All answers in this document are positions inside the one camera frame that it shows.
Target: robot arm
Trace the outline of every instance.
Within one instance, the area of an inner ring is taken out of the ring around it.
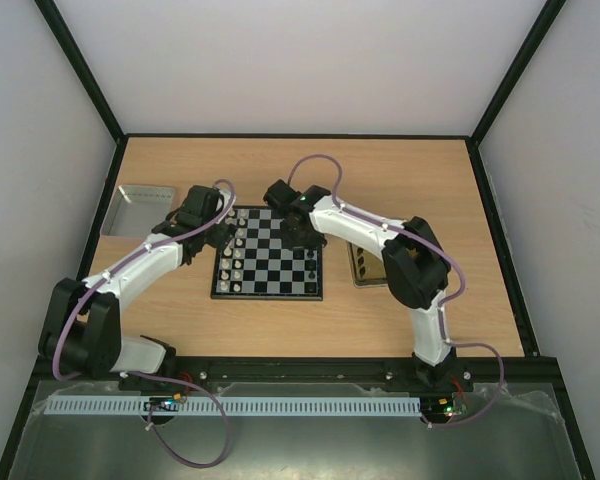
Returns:
[[[450,358],[452,349],[442,337],[439,322],[439,311],[446,322],[444,306],[439,302],[445,296],[450,266],[428,248],[389,228],[407,230],[439,247],[425,220],[418,217],[408,222],[388,219],[351,205],[347,205],[345,211],[342,204],[335,203],[329,190],[313,185],[300,193],[283,180],[267,190],[264,200],[284,219],[283,246],[324,245],[324,235],[330,234],[381,259],[391,294],[409,310],[415,356],[432,369]]]
[[[168,345],[145,337],[122,336],[120,315],[158,278],[185,263],[191,264],[204,245],[224,248],[235,227],[222,222],[223,218],[205,231],[187,234],[212,221],[223,209],[228,211],[234,201],[226,190],[194,186],[182,205],[129,255],[81,282],[70,278],[60,281],[49,302],[39,353],[53,358],[60,334],[78,300],[97,286],[80,312],[88,313],[88,321],[76,321],[69,331],[62,364],[92,378],[108,372],[157,371]]]

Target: wire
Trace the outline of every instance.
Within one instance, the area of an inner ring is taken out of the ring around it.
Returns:
[[[224,217],[227,214],[227,212],[229,211],[229,209],[231,208],[231,205],[233,204],[233,201],[235,200],[236,195],[235,195],[235,189],[233,188],[233,184],[229,180],[226,180],[224,178],[216,180],[214,182],[213,186],[216,187],[217,185],[219,185],[221,183],[224,183],[225,185],[227,185],[229,187],[230,197],[229,197],[229,201],[226,203],[226,205],[224,205],[224,208],[220,211],[220,213],[218,213],[218,215],[216,215],[212,220],[209,220],[204,225],[196,228],[195,230],[192,230],[187,233],[183,233],[182,235],[178,235],[173,238],[166,238],[164,240],[160,240],[159,242],[151,244],[151,248],[162,247],[164,245],[168,245],[168,244],[174,243],[174,242],[179,242],[180,240],[184,240],[186,238],[193,237],[194,235],[198,235],[199,233],[204,232],[205,230],[207,230],[208,228],[213,226],[222,217]],[[110,274],[109,280],[111,278],[113,278],[113,276],[116,273],[118,273],[120,270],[122,270],[124,267],[126,267],[131,262],[135,261],[136,259],[140,258],[141,256],[145,255],[146,253],[149,253],[149,249],[139,248],[135,252],[133,252],[131,255],[129,255],[125,259],[121,260],[120,263],[118,263],[117,265],[115,265],[114,267],[112,267],[109,270],[109,274]],[[62,349],[64,348],[64,343],[66,342],[67,337],[69,336],[69,331],[71,330],[71,327],[73,326],[74,322],[76,321],[78,314],[84,308],[84,306],[89,301],[89,299],[93,296],[93,294],[106,282],[107,282],[107,279],[104,277],[101,278],[100,280],[98,280],[93,285],[93,287],[91,287],[89,290],[87,290],[85,292],[85,294],[78,300],[78,303],[76,304],[74,309],[69,314],[69,318],[67,319],[67,322],[65,323],[64,328],[62,329],[62,332],[60,332],[60,336],[58,337],[58,343],[56,344],[56,349],[53,353],[53,361],[51,362],[53,376],[56,378],[56,380],[67,381],[67,380],[71,380],[72,378],[75,378],[78,375],[80,375],[78,372],[69,373],[67,375],[63,375],[60,372],[60,357],[62,355]]]
[[[375,218],[371,218],[362,212],[348,208],[347,205],[344,204],[343,202],[341,202],[341,200],[338,198],[338,189],[340,188],[340,183],[342,182],[342,176],[343,176],[342,165],[340,164],[340,162],[338,162],[338,160],[336,160],[334,157],[332,157],[330,155],[325,155],[323,153],[316,153],[313,155],[308,155],[308,156],[298,160],[296,162],[296,164],[293,166],[293,168],[291,169],[291,172],[289,173],[289,179],[287,180],[287,183],[289,184],[289,186],[291,186],[291,180],[293,180],[293,177],[294,177],[296,171],[298,170],[298,167],[300,165],[302,165],[304,162],[306,162],[307,160],[311,160],[314,158],[323,158],[325,160],[329,160],[337,168],[338,177],[336,178],[336,181],[334,182],[333,187],[331,189],[331,199],[333,200],[333,203],[338,208],[340,208],[343,212],[348,213],[349,215],[351,215],[359,220],[362,220],[363,222],[370,223],[377,227],[387,228],[388,230],[391,230],[392,232],[398,233],[400,235],[404,235],[405,237],[407,237],[415,242],[418,242],[420,245],[428,248],[432,252],[439,255],[443,260],[445,260],[449,265],[451,265],[451,267],[456,271],[456,274],[458,275],[458,278],[460,279],[460,286],[458,287],[458,290],[456,290],[455,292],[450,293],[448,295],[445,295],[445,297],[442,298],[438,302],[438,325],[440,327],[440,335],[442,337],[442,340],[447,345],[454,347],[456,349],[472,348],[472,347],[486,348],[487,350],[489,350],[490,352],[492,352],[495,355],[495,357],[498,361],[498,366],[500,368],[500,377],[498,380],[498,385],[496,387],[496,391],[493,394],[493,397],[491,397],[491,399],[484,406],[484,408],[482,408],[479,412],[473,414],[471,417],[465,418],[463,420],[459,420],[457,422],[448,423],[448,424],[433,424],[430,421],[428,421],[424,415],[422,415],[422,417],[424,418],[425,422],[427,423],[428,428],[455,427],[455,426],[459,426],[459,425],[464,425],[466,423],[472,422],[472,421],[480,418],[482,415],[487,413],[487,411],[493,406],[493,404],[497,400],[498,396],[500,395],[502,388],[504,387],[504,363],[503,363],[502,357],[500,356],[498,351],[495,348],[493,348],[491,345],[488,345],[488,344],[482,343],[482,342],[455,343],[455,342],[451,341],[451,339],[449,338],[449,335],[447,334],[447,330],[446,330],[445,324],[444,324],[444,311],[443,311],[442,307],[446,303],[448,303],[451,300],[454,300],[454,299],[458,298],[460,295],[462,295],[467,287],[467,279],[464,275],[464,272],[460,268],[460,265],[458,265],[458,263],[453,258],[451,258],[451,256],[449,254],[444,252],[440,247],[438,247],[437,245],[434,245],[433,243],[420,237],[419,235],[408,232],[404,229],[398,228],[393,225],[387,225],[386,223],[383,223],[380,220],[376,220]]]
[[[162,438],[162,435],[160,435],[160,433],[156,429],[155,425],[151,421],[151,419],[153,417],[153,413],[157,410],[158,406],[154,405],[153,407],[151,407],[149,409],[149,413],[147,414],[147,430],[151,430],[153,432],[153,434],[158,439],[158,442],[160,443],[160,445],[162,445],[162,447],[165,449],[165,451],[174,460],[178,461],[182,465],[185,465],[185,466],[191,467],[191,468],[211,468],[211,467],[215,467],[216,465],[220,464],[225,458],[227,458],[227,455],[229,454],[229,448],[231,446],[231,436],[232,436],[231,425],[229,423],[229,417],[227,416],[227,412],[224,410],[224,407],[222,406],[222,404],[216,397],[214,397],[211,393],[207,392],[204,388],[199,387],[195,383],[187,382],[185,380],[179,380],[177,378],[159,377],[156,375],[149,375],[148,373],[142,373],[142,372],[128,372],[128,373],[130,375],[135,375],[136,377],[144,378],[144,379],[151,380],[154,382],[174,383],[177,385],[183,385],[184,387],[187,387],[187,388],[191,388],[192,390],[197,390],[198,392],[207,396],[213,403],[216,404],[216,407],[218,407],[218,411],[220,412],[220,415],[222,416],[222,421],[224,423],[224,428],[225,428],[224,446],[222,447],[222,451],[216,457],[216,459],[212,460],[209,463],[192,462],[192,461],[187,460],[186,458],[178,455],[169,445],[167,445],[167,442],[164,440],[164,438]]]

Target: purple cable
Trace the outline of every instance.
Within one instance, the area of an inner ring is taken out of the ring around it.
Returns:
[[[210,228],[212,225],[214,225],[222,217],[224,217],[227,214],[227,212],[229,211],[229,209],[231,208],[231,205],[233,204],[233,201],[235,200],[235,196],[236,195],[235,195],[235,189],[233,188],[233,184],[229,180],[221,178],[219,180],[216,180],[214,182],[213,186],[215,187],[215,186],[217,186],[220,183],[224,183],[224,184],[226,184],[229,187],[229,191],[231,192],[231,195],[229,197],[229,201],[224,206],[224,208],[222,209],[222,211],[220,211],[220,213],[218,213],[218,215],[216,215],[212,220],[209,220],[204,225],[196,228],[195,230],[192,230],[191,232],[183,233],[182,235],[178,235],[177,237],[166,238],[164,240],[160,240],[159,242],[156,242],[156,243],[152,244],[151,248],[162,247],[162,246],[167,245],[169,243],[179,242],[180,240],[184,240],[184,239],[192,237],[194,235],[198,235],[199,233],[204,232],[205,230],[207,230],[208,228]],[[124,267],[126,267],[131,262],[133,262],[134,260],[138,259],[139,257],[141,257],[142,255],[144,255],[146,253],[149,253],[149,252],[145,248],[142,248],[140,250],[136,250],[133,254],[129,255],[127,258],[125,258],[124,260],[122,260],[118,265],[116,265],[115,267],[111,268],[111,270],[109,270],[109,274],[111,275],[111,277],[113,277],[116,273],[118,273]],[[91,287],[89,290],[87,290],[85,292],[85,294],[78,300],[78,303],[76,304],[76,306],[74,307],[74,309],[69,314],[69,318],[67,319],[67,323],[65,323],[64,328],[62,329],[62,332],[60,332],[60,336],[58,337],[58,343],[56,344],[56,349],[55,349],[55,351],[53,353],[53,361],[51,362],[51,367],[52,367],[52,370],[53,370],[53,376],[56,378],[56,380],[59,380],[61,382],[66,382],[67,380],[71,380],[72,378],[75,378],[78,375],[80,375],[77,372],[73,372],[73,373],[70,373],[68,375],[62,375],[62,373],[60,373],[60,357],[62,355],[62,349],[64,347],[64,343],[67,341],[67,337],[69,336],[69,331],[71,330],[71,327],[73,326],[74,322],[76,321],[76,318],[78,318],[78,314],[80,313],[80,310],[82,310],[82,308],[85,306],[85,304],[87,303],[87,301],[89,300],[89,298],[91,298],[91,296],[102,285],[104,285],[106,281],[107,280],[105,278],[101,278],[100,280],[98,280],[95,283],[95,285],[93,287]]]
[[[160,433],[158,433],[158,430],[155,428],[155,425],[151,421],[153,412],[155,411],[156,407],[153,407],[149,410],[149,414],[147,415],[147,428],[153,432],[153,434],[158,439],[158,442],[160,442],[160,444],[164,447],[166,452],[169,455],[171,455],[171,457],[174,460],[180,462],[181,464],[183,464],[187,467],[191,467],[191,468],[211,468],[211,467],[215,467],[216,465],[220,464],[225,458],[227,458],[227,455],[229,453],[229,447],[231,446],[231,425],[229,424],[229,417],[227,416],[227,412],[225,412],[222,404],[216,397],[214,397],[211,393],[207,392],[204,388],[199,387],[198,385],[196,385],[194,383],[187,382],[185,380],[179,380],[177,378],[158,377],[156,375],[149,375],[147,373],[142,373],[142,372],[129,372],[129,373],[131,375],[145,378],[147,380],[151,380],[154,382],[175,383],[178,385],[183,385],[185,387],[192,388],[192,389],[197,390],[198,392],[206,395],[207,397],[209,397],[209,399],[213,403],[216,404],[216,407],[218,407],[218,411],[220,412],[220,415],[222,416],[222,421],[224,423],[225,432],[226,432],[225,440],[224,440],[224,447],[222,447],[222,451],[220,452],[220,455],[218,455],[218,457],[215,460],[213,460],[209,463],[192,462],[192,461],[187,460],[186,458],[183,458],[180,455],[178,455],[169,445],[167,445],[167,442],[165,442],[165,440],[162,438]]]
[[[338,188],[340,187],[340,182],[342,182],[342,176],[343,176],[342,165],[340,165],[340,162],[338,162],[338,160],[336,160],[334,157],[332,157],[330,155],[325,155],[323,153],[315,153],[313,155],[308,155],[308,156],[298,160],[296,162],[296,164],[293,166],[293,168],[291,169],[291,173],[289,173],[289,179],[287,180],[287,183],[289,184],[289,186],[291,186],[291,180],[293,179],[293,176],[295,175],[296,170],[298,170],[298,167],[301,164],[303,164],[304,162],[306,162],[307,160],[311,160],[314,158],[323,158],[325,160],[329,160],[338,169],[338,178],[336,178],[336,181],[333,184],[333,187],[331,189],[331,199],[333,200],[333,203],[336,204],[343,212],[348,213],[349,215],[351,215],[359,220],[362,220],[363,222],[370,223],[377,227],[383,227],[383,223],[381,221],[371,218],[371,217],[369,217],[363,213],[357,212],[355,210],[351,210],[351,209],[347,208],[346,205],[344,207],[342,206],[342,202],[338,198]],[[451,300],[454,300],[454,299],[458,298],[460,295],[462,295],[467,287],[467,279],[464,275],[464,272],[460,268],[460,265],[458,265],[458,263],[453,258],[451,258],[451,256],[449,256],[446,252],[444,252],[441,248],[439,248],[438,246],[429,242],[428,240],[420,237],[419,235],[408,232],[406,230],[395,227],[393,225],[387,225],[387,229],[391,230],[392,232],[398,233],[400,235],[404,235],[405,237],[407,237],[415,242],[418,242],[420,245],[422,245],[422,246],[428,248],[429,250],[431,250],[432,252],[436,253],[442,259],[444,259],[449,265],[451,265],[451,267],[458,274],[458,278],[460,279],[460,286],[458,287],[458,290],[456,290],[453,293],[450,293],[449,295],[446,295],[438,303],[438,325],[440,326],[440,335],[442,337],[442,340],[447,345],[454,347],[454,348],[471,348],[471,347],[486,348],[487,350],[489,350],[490,352],[492,352],[495,355],[496,360],[498,361],[498,366],[500,368],[500,377],[498,379],[498,385],[496,387],[496,391],[495,391],[493,397],[491,397],[489,402],[487,402],[487,404],[484,406],[484,408],[482,410],[473,414],[469,418],[465,418],[465,419],[459,420],[457,422],[443,423],[443,424],[433,424],[433,423],[429,422],[424,415],[422,415],[422,418],[425,420],[425,422],[427,423],[427,426],[429,428],[449,428],[449,427],[455,427],[455,426],[464,425],[466,423],[472,422],[472,421],[476,420],[477,418],[480,418],[485,413],[487,413],[487,411],[493,406],[493,404],[497,400],[498,396],[500,395],[500,392],[502,391],[502,388],[504,387],[504,363],[502,361],[502,357],[500,356],[500,354],[498,353],[498,351],[495,348],[493,348],[491,345],[488,345],[486,343],[482,343],[482,342],[455,343],[449,339],[446,328],[444,326],[444,315],[442,312],[442,306],[445,303],[448,303]]]

